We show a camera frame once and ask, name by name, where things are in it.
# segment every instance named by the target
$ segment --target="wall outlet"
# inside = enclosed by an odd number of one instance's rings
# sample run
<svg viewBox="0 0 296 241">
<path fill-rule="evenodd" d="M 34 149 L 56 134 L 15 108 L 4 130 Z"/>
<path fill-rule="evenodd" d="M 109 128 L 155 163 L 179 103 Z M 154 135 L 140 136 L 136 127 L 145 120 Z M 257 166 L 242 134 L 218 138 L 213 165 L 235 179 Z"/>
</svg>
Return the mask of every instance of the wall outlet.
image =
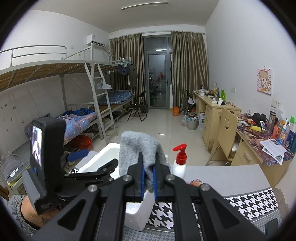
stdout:
<svg viewBox="0 0 296 241">
<path fill-rule="evenodd" d="M 276 100 L 275 99 L 271 99 L 271 106 L 276 108 Z"/>
<path fill-rule="evenodd" d="M 281 102 L 276 101 L 276 108 L 277 108 L 278 110 L 281 110 Z"/>
</svg>

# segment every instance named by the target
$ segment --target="human hand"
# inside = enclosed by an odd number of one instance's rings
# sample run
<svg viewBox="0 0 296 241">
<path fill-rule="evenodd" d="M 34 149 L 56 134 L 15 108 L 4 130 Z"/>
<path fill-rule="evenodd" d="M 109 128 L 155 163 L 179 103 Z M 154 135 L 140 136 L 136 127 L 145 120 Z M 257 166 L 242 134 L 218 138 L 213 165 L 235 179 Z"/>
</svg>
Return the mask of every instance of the human hand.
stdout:
<svg viewBox="0 0 296 241">
<path fill-rule="evenodd" d="M 26 196 L 21 205 L 21 213 L 25 220 L 37 225 L 38 227 L 43 227 L 46 224 L 47 220 L 52 219 L 59 213 L 59 210 L 53 208 L 51 210 L 46 211 L 45 213 L 38 215 L 33 208 L 29 197 Z"/>
</svg>

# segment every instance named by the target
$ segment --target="air conditioner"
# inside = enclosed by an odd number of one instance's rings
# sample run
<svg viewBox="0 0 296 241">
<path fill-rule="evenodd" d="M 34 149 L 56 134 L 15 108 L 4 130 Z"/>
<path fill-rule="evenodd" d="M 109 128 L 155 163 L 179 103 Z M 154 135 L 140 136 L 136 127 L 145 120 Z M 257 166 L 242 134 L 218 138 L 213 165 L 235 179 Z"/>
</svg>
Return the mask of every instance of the air conditioner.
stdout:
<svg viewBox="0 0 296 241">
<path fill-rule="evenodd" d="M 87 45 L 91 45 L 91 43 L 95 44 L 95 45 L 98 45 L 100 47 L 105 47 L 106 45 L 105 44 L 101 44 L 99 42 L 96 41 L 96 36 L 93 35 L 93 34 L 90 34 L 87 36 Z"/>
</svg>

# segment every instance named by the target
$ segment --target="bed ladder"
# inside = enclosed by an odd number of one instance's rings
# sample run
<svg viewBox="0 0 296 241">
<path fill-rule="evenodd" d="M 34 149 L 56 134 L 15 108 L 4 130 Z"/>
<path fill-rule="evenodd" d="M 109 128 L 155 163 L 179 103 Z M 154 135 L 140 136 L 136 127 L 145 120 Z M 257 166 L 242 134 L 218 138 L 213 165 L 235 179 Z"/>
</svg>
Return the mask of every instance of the bed ladder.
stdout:
<svg viewBox="0 0 296 241">
<path fill-rule="evenodd" d="M 91 62 L 91 72 L 89 72 L 87 64 L 86 63 L 84 64 L 84 68 L 85 68 L 86 73 L 88 75 L 88 78 L 89 78 L 89 80 L 91 82 L 91 88 L 92 88 L 93 98 L 94 98 L 94 107 L 95 107 L 95 111 L 96 111 L 97 117 L 98 117 L 97 118 L 97 125 L 98 125 L 98 128 L 99 128 L 100 137 L 101 137 L 101 139 L 105 139 L 106 144 L 108 144 L 106 130 L 108 130 L 111 126 L 113 126 L 115 136 L 117 136 L 117 132 L 116 132 L 115 122 L 114 122 L 113 115 L 112 115 L 112 110 L 111 110 L 111 105 L 110 105 L 110 101 L 109 101 L 108 91 L 105 89 L 104 93 L 96 94 L 95 79 L 101 78 L 102 82 L 106 83 L 105 77 L 104 77 L 102 69 L 100 67 L 100 64 L 98 64 L 97 66 L 98 66 L 98 70 L 99 70 L 100 75 L 101 75 L 100 77 L 94 77 L 94 65 L 92 66 L 92 62 Z M 102 96 L 102 95 L 106 95 L 108 108 L 101 112 L 100 108 L 99 108 L 99 104 L 98 104 L 98 97 Z M 103 120 L 102 120 L 102 115 L 105 114 L 108 111 L 109 111 L 111 123 L 109 125 L 107 125 L 107 126 L 104 126 Z"/>
</svg>

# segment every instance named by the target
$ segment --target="canvas picture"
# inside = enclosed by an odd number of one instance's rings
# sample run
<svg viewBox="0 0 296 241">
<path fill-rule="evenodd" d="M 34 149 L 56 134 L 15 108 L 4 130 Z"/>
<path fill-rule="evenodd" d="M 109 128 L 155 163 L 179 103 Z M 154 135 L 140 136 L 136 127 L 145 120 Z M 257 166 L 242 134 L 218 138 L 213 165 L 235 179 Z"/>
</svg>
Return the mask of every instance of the canvas picture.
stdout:
<svg viewBox="0 0 296 241">
<path fill-rule="evenodd" d="M 257 91 L 272 94 L 272 70 L 263 68 L 258 69 Z"/>
</svg>

